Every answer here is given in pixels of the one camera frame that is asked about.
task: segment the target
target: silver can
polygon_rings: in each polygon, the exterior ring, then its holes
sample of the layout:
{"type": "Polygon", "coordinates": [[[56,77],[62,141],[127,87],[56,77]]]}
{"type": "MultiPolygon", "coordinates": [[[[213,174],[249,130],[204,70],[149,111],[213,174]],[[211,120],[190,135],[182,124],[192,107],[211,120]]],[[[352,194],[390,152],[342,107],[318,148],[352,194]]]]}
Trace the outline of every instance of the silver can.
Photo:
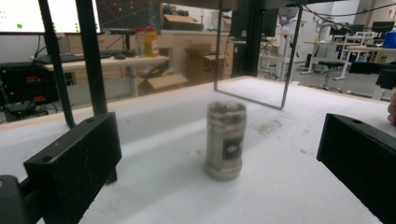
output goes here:
{"type": "Polygon", "coordinates": [[[246,108],[242,104],[218,101],[208,106],[205,160],[208,175],[224,181],[239,176],[246,124],[246,108]]]}

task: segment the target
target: computer monitor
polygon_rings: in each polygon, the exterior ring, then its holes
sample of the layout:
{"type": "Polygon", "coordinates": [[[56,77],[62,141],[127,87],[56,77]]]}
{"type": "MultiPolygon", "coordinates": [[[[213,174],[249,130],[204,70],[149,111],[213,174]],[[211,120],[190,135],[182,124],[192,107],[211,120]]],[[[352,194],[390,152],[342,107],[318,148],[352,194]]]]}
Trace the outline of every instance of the computer monitor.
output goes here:
{"type": "Polygon", "coordinates": [[[330,35],[355,35],[357,32],[363,32],[364,31],[364,25],[358,24],[358,25],[350,25],[349,30],[345,28],[340,28],[340,29],[335,29],[331,28],[330,29],[330,35]]]}
{"type": "Polygon", "coordinates": [[[349,28],[349,34],[350,35],[355,35],[357,32],[363,32],[364,31],[364,24],[357,24],[357,25],[351,25],[349,28]]]}
{"type": "MultiPolygon", "coordinates": [[[[48,0],[55,33],[80,33],[75,0],[48,0]]],[[[99,20],[94,5],[94,15],[99,33],[99,20]]],[[[44,34],[44,24],[37,0],[0,0],[0,34],[44,34]]]]}
{"type": "Polygon", "coordinates": [[[157,34],[161,32],[161,11],[159,3],[147,0],[96,0],[99,23],[103,33],[112,30],[154,27],[157,34]]]}
{"type": "Polygon", "coordinates": [[[373,21],[372,31],[378,33],[378,37],[384,37],[394,27],[394,21],[373,21]]]}
{"type": "Polygon", "coordinates": [[[333,27],[330,28],[330,35],[346,35],[347,30],[345,29],[335,29],[333,27]]]}
{"type": "MultiPolygon", "coordinates": [[[[262,15],[262,36],[276,35],[278,9],[269,9],[262,15]]],[[[248,30],[248,12],[233,11],[233,22],[231,23],[230,36],[235,38],[246,38],[248,30]]]]}

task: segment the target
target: black label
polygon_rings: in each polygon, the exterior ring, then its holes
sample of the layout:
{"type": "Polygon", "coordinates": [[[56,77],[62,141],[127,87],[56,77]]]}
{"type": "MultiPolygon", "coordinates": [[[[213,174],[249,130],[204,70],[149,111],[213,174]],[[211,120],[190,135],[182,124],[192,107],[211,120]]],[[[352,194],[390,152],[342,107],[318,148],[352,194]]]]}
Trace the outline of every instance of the black label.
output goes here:
{"type": "Polygon", "coordinates": [[[241,157],[244,137],[226,138],[223,141],[223,159],[234,160],[241,157]]]}

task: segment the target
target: stool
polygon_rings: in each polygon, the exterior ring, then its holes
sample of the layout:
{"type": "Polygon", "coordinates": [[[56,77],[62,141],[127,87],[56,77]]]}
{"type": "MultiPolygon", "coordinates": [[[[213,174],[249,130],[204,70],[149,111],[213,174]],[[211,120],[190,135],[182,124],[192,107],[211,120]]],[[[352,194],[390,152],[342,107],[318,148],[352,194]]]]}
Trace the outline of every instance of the stool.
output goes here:
{"type": "Polygon", "coordinates": [[[320,85],[320,86],[309,86],[309,87],[316,88],[316,89],[321,89],[321,90],[325,90],[325,91],[338,91],[340,93],[343,93],[343,91],[340,88],[335,88],[335,87],[329,86],[329,76],[330,76],[330,72],[334,68],[344,66],[344,64],[343,63],[339,63],[339,62],[330,62],[330,61],[321,61],[318,64],[326,65],[328,67],[328,69],[329,69],[327,71],[326,77],[324,79],[324,84],[320,85]]]}

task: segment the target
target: white tabletop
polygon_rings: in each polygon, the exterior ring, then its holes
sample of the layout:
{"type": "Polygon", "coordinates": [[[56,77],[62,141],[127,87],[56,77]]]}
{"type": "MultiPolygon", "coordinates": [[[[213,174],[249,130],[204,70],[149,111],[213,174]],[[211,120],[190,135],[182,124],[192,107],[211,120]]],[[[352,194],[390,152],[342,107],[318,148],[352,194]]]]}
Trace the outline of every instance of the white tabletop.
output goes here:
{"type": "MultiPolygon", "coordinates": [[[[163,63],[169,60],[168,57],[158,56],[158,57],[146,57],[146,58],[125,58],[123,60],[117,60],[113,57],[102,59],[101,65],[102,67],[121,67],[121,66],[134,66],[134,65],[144,65],[144,64],[153,64],[153,63],[163,63]]],[[[53,71],[52,64],[43,64],[43,67],[49,71],[53,71]]],[[[62,69],[64,72],[74,72],[78,70],[85,69],[85,61],[83,62],[73,62],[73,63],[63,63],[62,69]]]]}
{"type": "MultiPolygon", "coordinates": [[[[219,88],[276,103],[283,84],[249,77],[219,88]]],[[[396,136],[386,103],[290,86],[279,111],[205,84],[108,108],[119,125],[119,180],[101,190],[81,223],[380,223],[316,155],[326,113],[396,136]],[[204,172],[206,107],[224,99],[247,106],[243,167],[231,182],[204,172]]],[[[73,113],[80,122],[92,110],[73,113]]],[[[22,163],[67,130],[62,114],[1,125],[1,173],[25,178],[22,163]]]]}

